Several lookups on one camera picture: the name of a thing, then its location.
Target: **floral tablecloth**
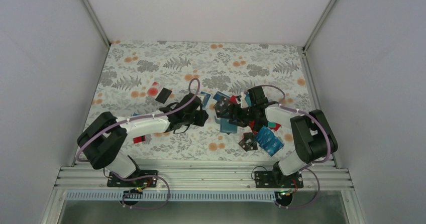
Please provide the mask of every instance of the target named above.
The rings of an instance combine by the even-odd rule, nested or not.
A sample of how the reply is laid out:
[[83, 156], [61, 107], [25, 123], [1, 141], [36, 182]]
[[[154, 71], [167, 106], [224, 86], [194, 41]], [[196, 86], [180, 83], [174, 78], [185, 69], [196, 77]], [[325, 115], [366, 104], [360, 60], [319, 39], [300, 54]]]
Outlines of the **floral tablecloth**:
[[[219, 90], [239, 94], [255, 85], [272, 84], [286, 92], [285, 104], [310, 110], [310, 100], [299, 53], [295, 46], [164, 41], [114, 41], [103, 68], [86, 127], [96, 117], [111, 111], [115, 116], [148, 114], [180, 101], [192, 78], [201, 81], [201, 91], [212, 96]], [[156, 81], [172, 90], [161, 104], [147, 90]], [[282, 98], [273, 88], [264, 88], [270, 100]], [[213, 109], [204, 127], [191, 126], [184, 134], [155, 133], [146, 141], [124, 143], [122, 152], [136, 159], [275, 161], [294, 151], [291, 130], [281, 127], [276, 135], [284, 147], [273, 157], [264, 150], [245, 152], [238, 142], [249, 128], [236, 134], [219, 132]]]

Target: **gray leaf print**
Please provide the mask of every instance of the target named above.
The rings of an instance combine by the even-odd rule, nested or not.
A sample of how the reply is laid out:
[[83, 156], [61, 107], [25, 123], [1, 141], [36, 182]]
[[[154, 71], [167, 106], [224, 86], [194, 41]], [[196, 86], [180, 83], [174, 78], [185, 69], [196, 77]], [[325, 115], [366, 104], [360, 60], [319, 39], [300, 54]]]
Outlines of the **gray leaf print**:
[[297, 70], [299, 70], [299, 67], [295, 63], [279, 62], [279, 64], [275, 65], [272, 71], [288, 75], [289, 73], [293, 73], [294, 71], [297, 71]]
[[152, 140], [151, 135], [145, 135], [145, 141], [142, 141], [140, 144], [141, 145], [148, 145]]
[[136, 65], [139, 67], [137, 68], [138, 71], [144, 72], [155, 72], [158, 71], [158, 65], [154, 64], [153, 62], [148, 62], [146, 60], [140, 60]]
[[163, 67], [182, 70], [183, 67], [186, 67], [188, 65], [191, 65], [189, 59], [186, 59], [186, 58], [183, 59], [181, 57], [178, 57], [178, 58], [173, 57], [167, 60], [167, 63], [165, 63]]
[[279, 53], [279, 54], [284, 54], [285, 50], [284, 49], [275, 49], [275, 50], [271, 50], [271, 53]]
[[99, 83], [104, 87], [111, 86], [111, 84], [113, 83], [113, 79], [116, 77], [117, 73], [114, 71], [103, 72], [100, 76]]
[[145, 104], [146, 104], [145, 106], [157, 106], [157, 105], [160, 105], [161, 103], [156, 101], [154, 97], [146, 96]]
[[232, 83], [232, 86], [228, 91], [235, 95], [239, 95], [241, 92], [246, 91], [247, 89], [255, 87], [255, 86], [256, 86], [256, 83], [252, 82], [252, 80], [250, 81], [237, 80], [236, 82]]
[[169, 45], [166, 48], [169, 49], [185, 49], [194, 48], [197, 45], [196, 42], [181, 42], [180, 44]]
[[230, 60], [231, 60], [231, 57], [228, 54], [219, 52], [218, 55], [213, 59], [213, 62], [215, 63], [223, 62], [226, 66]]
[[151, 47], [149, 48], [148, 51], [145, 52], [145, 57], [157, 57], [157, 56], [168, 57], [170, 55], [172, 55], [172, 52], [170, 51], [170, 49], [165, 49], [165, 48]]
[[131, 40], [130, 42], [132, 42], [133, 44], [143, 44], [144, 41], [141, 40]]
[[120, 44], [120, 47], [125, 47], [125, 48], [130, 48], [130, 49], [134, 49], [134, 48], [136, 48], [136, 46], [135, 45], [133, 45], [133, 44], [127, 44], [127, 43], [121, 43]]
[[161, 144], [159, 146], [152, 147], [150, 150], [157, 152], [169, 152], [170, 150], [174, 150], [174, 146]]
[[112, 55], [116, 62], [118, 62], [118, 60], [120, 60], [120, 58], [124, 56], [124, 51], [118, 48], [113, 48], [112, 50], [110, 50], [110, 53], [108, 53], [108, 56], [110, 55]]
[[231, 82], [231, 79], [228, 76], [219, 75], [203, 79], [202, 84], [210, 89], [217, 88], [220, 91], [226, 91], [229, 88], [226, 84], [227, 82]]
[[222, 70], [217, 70], [217, 69], [213, 69], [213, 70], [209, 70], [209, 71], [207, 71], [207, 74], [210, 74], [210, 75], [212, 75], [212, 76], [222, 75], [222, 74], [224, 74], [224, 73], [226, 73], [226, 72], [225, 72], [225, 71], [222, 71]]
[[133, 77], [121, 77], [119, 80], [117, 80], [112, 87], [113, 88], [117, 88], [117, 89], [131, 89], [133, 87], [137, 87], [139, 85], [141, 85], [141, 79], [139, 78], [139, 76]]
[[231, 47], [225, 47], [224, 48], [225, 51], [229, 51], [229, 52], [240, 52], [240, 49], [237, 48], [231, 48]]
[[256, 66], [254, 64], [249, 64], [247, 65], [247, 69], [249, 69], [249, 75], [252, 77], [255, 76], [268, 76], [269, 75], [269, 71], [268, 69]]
[[276, 60], [277, 57], [275, 54], [267, 52], [254, 52], [255, 56], [251, 56], [250, 58], [254, 62], [262, 62], [262, 61], [268, 61], [268, 60]]
[[295, 99], [296, 101], [294, 103], [294, 106], [296, 108], [300, 108], [303, 110], [307, 110], [310, 108], [309, 95], [306, 92], [303, 94], [298, 94]]

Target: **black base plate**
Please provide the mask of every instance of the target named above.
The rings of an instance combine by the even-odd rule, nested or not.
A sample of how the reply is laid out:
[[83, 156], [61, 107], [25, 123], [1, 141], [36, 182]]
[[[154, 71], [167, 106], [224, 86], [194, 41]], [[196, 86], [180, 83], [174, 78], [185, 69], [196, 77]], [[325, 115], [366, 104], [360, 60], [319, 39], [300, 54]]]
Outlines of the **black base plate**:
[[[143, 175], [158, 175], [158, 171], [157, 170], [139, 170], [139, 173], [134, 173], [131, 176], [129, 176], [128, 178], [135, 178], [138, 176], [143, 176]], [[110, 173], [110, 177], [108, 180], [108, 183], [106, 184], [108, 187], [129, 187], [129, 188], [136, 188], [136, 187], [141, 187], [144, 186], [148, 183], [148, 179], [140, 179], [140, 180], [135, 180], [135, 181], [124, 181], [124, 180], [120, 180], [118, 179], [118, 177], [116, 177], [116, 175]], [[156, 187], [157, 186], [157, 179], [156, 180], [151, 180], [151, 184], [149, 185], [149, 187]]]
[[255, 171], [254, 172], [256, 188], [295, 188], [294, 182], [297, 183], [297, 188], [303, 188], [303, 179], [299, 181], [299, 177], [302, 177], [302, 174], [299, 172], [294, 173], [289, 176], [289, 179], [285, 181], [282, 185], [278, 185], [272, 175], [272, 171]]

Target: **cable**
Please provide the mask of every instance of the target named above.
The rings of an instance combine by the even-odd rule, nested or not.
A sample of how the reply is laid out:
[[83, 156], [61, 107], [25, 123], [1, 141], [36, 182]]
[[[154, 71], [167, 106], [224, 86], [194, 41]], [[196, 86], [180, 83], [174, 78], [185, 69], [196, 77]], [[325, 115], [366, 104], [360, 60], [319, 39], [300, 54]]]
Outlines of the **cable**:
[[293, 192], [293, 194], [295, 194], [297, 192], [297, 190], [299, 190], [299, 187], [297, 187], [297, 182], [295, 180], [291, 179], [291, 181], [293, 181], [293, 184], [294, 184], [294, 192]]
[[320, 180], [318, 179], [318, 176], [313, 171], [311, 171], [308, 168], [307, 168], [307, 170], [310, 171], [313, 174], [313, 176], [316, 179], [316, 184], [318, 185], [318, 190], [316, 191], [315, 196], [312, 198], [312, 200], [310, 200], [310, 202], [308, 202], [304, 205], [300, 205], [300, 206], [281, 206], [280, 204], [278, 204], [277, 201], [274, 201], [275, 204], [278, 206], [278, 208], [285, 208], [285, 209], [290, 209], [290, 210], [301, 209], [301, 208], [304, 208], [304, 207], [311, 205], [317, 199], [318, 194], [320, 193]]
[[250, 175], [250, 176], [252, 177], [252, 179], [253, 179], [253, 180], [256, 180], [255, 178], [253, 178], [253, 172], [254, 172], [254, 170], [255, 170], [256, 168], [263, 168], [264, 170], [268, 171], [268, 170], [267, 170], [265, 167], [263, 167], [263, 166], [256, 166], [256, 167], [254, 167], [254, 168], [253, 168], [253, 170], [252, 170], [252, 174]]
[[163, 177], [161, 177], [161, 176], [158, 176], [158, 175], [143, 175], [143, 176], [139, 176], [139, 177], [136, 177], [136, 178], [126, 179], [126, 178], [122, 178], [119, 174], [116, 174], [114, 172], [113, 172], [113, 174], [118, 179], [123, 180], [123, 181], [134, 181], [134, 180], [140, 180], [140, 179], [144, 179], [144, 178], [158, 178], [158, 179], [162, 180], [164, 182], [164, 184], [167, 186], [167, 197], [166, 197], [166, 200], [161, 205], [159, 205], [159, 206], [156, 206], [156, 207], [137, 207], [137, 206], [127, 205], [127, 204], [124, 203], [124, 200], [128, 196], [134, 195], [134, 194], [140, 194], [140, 193], [130, 193], [129, 192], [129, 193], [125, 194], [123, 196], [123, 199], [121, 200], [121, 204], [123, 205], [123, 207], [128, 207], [130, 209], [140, 209], [140, 210], [157, 210], [157, 209], [160, 209], [160, 208], [164, 207], [169, 202], [169, 200], [170, 200], [170, 186], [169, 186], [169, 183], [167, 183], [167, 181]]
[[110, 125], [110, 126], [108, 126], [108, 127], [106, 127], [105, 129], [103, 129], [103, 130], [101, 130], [99, 133], [97, 133], [96, 135], [94, 135], [92, 138], [90, 138], [83, 146], [81, 146], [81, 148], [77, 151], [77, 154], [75, 155], [75, 158], [76, 158], [76, 160], [78, 160], [78, 161], [80, 161], [80, 162], [89, 162], [88, 160], [83, 160], [83, 159], [80, 159], [80, 155], [81, 155], [81, 153], [83, 152], [83, 150], [85, 149], [85, 148], [87, 148], [87, 146], [89, 146], [95, 139], [97, 139], [99, 136], [101, 136], [101, 135], [103, 135], [104, 133], [106, 133], [107, 131], [109, 131], [109, 130], [111, 130], [111, 129], [113, 129], [113, 128], [115, 128], [115, 127], [117, 127], [117, 126], [119, 126], [119, 125], [122, 125], [122, 124], [125, 124], [125, 123], [127, 123], [127, 122], [131, 122], [131, 121], [135, 121], [135, 120], [140, 120], [140, 119], [147, 119], [147, 118], [155, 118], [155, 117], [163, 117], [163, 116], [167, 116], [167, 115], [171, 115], [171, 114], [174, 114], [174, 113], [176, 113], [176, 112], [178, 112], [178, 111], [181, 111], [182, 109], [184, 109], [186, 106], [188, 106], [192, 101], [194, 101], [194, 99], [197, 97], [197, 95], [198, 95], [198, 93], [199, 93], [199, 90], [200, 90], [200, 88], [201, 88], [201, 83], [200, 83], [200, 81], [199, 81], [199, 79], [198, 78], [193, 78], [190, 82], [189, 82], [189, 86], [188, 86], [188, 90], [189, 90], [189, 92], [190, 92], [190, 90], [191, 90], [191, 85], [192, 85], [192, 82], [194, 82], [194, 81], [196, 81], [197, 83], [198, 83], [198, 86], [197, 86], [197, 90], [195, 91], [195, 94], [194, 94], [194, 96], [188, 101], [188, 102], [186, 102], [185, 104], [183, 104], [182, 106], [180, 106], [180, 107], [178, 107], [177, 109], [174, 109], [174, 110], [172, 110], [172, 111], [170, 111], [170, 112], [167, 112], [167, 113], [162, 113], [162, 114], [158, 114], [158, 115], [153, 115], [153, 114], [151, 114], [151, 115], [138, 115], [138, 116], [133, 116], [133, 117], [130, 117], [130, 118], [128, 118], [127, 120], [123, 120], [123, 121], [119, 121], [119, 122], [117, 122], [117, 123], [115, 123], [115, 124], [112, 124], [112, 125]]
[[108, 180], [110, 180], [110, 177], [105, 175], [105, 168], [103, 168], [103, 176], [105, 176], [106, 178], [108, 178]]
[[277, 86], [274, 86], [274, 85], [270, 85], [270, 84], [263, 84], [263, 85], [258, 85], [258, 86], [259, 87], [273, 87], [275, 89], [278, 89], [278, 91], [280, 91], [282, 93], [282, 95], [283, 95], [283, 98], [279, 102], [284, 101], [284, 99], [285, 99], [285, 92], [281, 88], [279, 88]]

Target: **white panel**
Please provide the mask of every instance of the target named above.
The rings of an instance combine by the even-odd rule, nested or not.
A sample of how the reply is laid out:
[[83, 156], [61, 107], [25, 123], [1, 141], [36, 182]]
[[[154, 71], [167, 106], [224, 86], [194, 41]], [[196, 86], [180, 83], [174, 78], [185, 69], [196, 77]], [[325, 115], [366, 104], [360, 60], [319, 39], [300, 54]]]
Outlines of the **white panel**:
[[110, 40], [306, 43], [329, 0], [89, 0]]
[[309, 49], [367, 223], [424, 223], [426, 0], [339, 0]]
[[107, 53], [80, 0], [0, 0], [0, 222], [39, 223]]

